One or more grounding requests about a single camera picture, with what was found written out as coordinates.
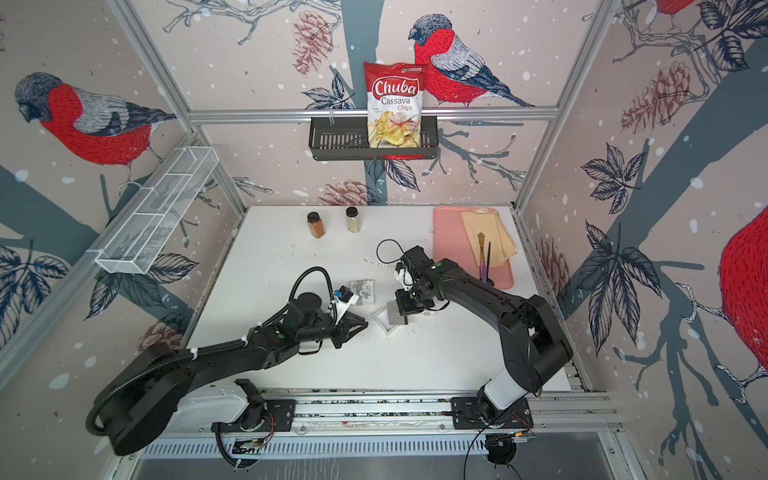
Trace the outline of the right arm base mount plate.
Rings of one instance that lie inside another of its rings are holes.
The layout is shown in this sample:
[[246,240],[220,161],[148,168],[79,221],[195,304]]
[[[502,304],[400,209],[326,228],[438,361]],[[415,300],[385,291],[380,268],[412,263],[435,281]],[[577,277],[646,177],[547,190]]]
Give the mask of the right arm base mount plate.
[[496,409],[478,397],[453,397],[450,401],[453,427],[456,430],[517,429],[530,430],[534,423],[525,397],[505,409]]

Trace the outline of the white jewelry box base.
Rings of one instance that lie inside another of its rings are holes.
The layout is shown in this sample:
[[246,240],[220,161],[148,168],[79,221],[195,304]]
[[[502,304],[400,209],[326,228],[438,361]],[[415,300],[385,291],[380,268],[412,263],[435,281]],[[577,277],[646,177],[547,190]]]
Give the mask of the white jewelry box base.
[[396,301],[389,301],[385,306],[375,311],[372,318],[382,328],[386,335],[390,335],[397,328],[408,324],[407,317],[400,313]]

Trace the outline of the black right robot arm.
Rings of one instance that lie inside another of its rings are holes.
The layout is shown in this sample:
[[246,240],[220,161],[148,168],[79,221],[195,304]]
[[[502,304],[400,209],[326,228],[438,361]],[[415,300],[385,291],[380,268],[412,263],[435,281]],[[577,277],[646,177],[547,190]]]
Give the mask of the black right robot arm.
[[433,261],[420,246],[405,251],[399,263],[410,282],[396,292],[401,315],[421,313],[437,299],[463,307],[497,332],[503,367],[479,390],[481,405],[501,411],[537,394],[573,359],[565,330],[543,297],[503,292],[452,260]]

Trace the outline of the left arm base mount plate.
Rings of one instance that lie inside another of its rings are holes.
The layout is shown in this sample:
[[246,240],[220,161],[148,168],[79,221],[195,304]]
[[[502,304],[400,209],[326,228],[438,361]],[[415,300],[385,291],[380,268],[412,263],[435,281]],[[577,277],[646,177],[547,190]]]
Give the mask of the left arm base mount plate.
[[294,419],[295,407],[295,400],[250,402],[234,420],[213,423],[211,431],[222,434],[289,432]]

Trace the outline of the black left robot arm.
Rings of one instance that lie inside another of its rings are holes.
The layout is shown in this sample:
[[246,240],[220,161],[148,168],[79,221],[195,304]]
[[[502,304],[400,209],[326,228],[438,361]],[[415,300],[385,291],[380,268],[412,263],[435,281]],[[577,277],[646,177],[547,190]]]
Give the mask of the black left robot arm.
[[88,433],[106,437],[119,456],[157,439],[182,398],[205,385],[276,367],[301,355],[304,343],[331,341],[342,348],[368,327],[340,305],[348,289],[335,290],[319,266],[295,281],[286,304],[241,338],[191,349],[156,343],[141,352],[95,398],[85,420]]

